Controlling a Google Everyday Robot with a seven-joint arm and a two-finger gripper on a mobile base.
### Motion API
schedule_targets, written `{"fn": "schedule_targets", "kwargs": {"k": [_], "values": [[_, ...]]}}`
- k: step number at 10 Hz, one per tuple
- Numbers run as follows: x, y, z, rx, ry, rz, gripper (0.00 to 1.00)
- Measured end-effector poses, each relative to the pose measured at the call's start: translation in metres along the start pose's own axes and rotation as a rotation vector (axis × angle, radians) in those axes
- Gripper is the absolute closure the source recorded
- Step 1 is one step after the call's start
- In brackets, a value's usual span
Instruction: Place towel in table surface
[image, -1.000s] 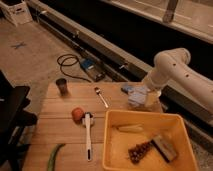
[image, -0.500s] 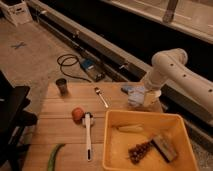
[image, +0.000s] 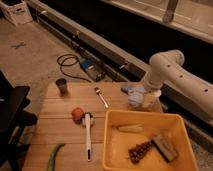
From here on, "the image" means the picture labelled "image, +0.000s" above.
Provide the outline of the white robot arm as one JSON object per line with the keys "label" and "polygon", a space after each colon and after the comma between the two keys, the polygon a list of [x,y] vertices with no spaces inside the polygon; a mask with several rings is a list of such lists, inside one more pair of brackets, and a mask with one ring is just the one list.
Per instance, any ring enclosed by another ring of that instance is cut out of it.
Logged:
{"label": "white robot arm", "polygon": [[213,118],[213,85],[185,70],[184,61],[180,50],[154,54],[149,60],[150,68],[142,78],[144,88],[160,90],[168,80]]}

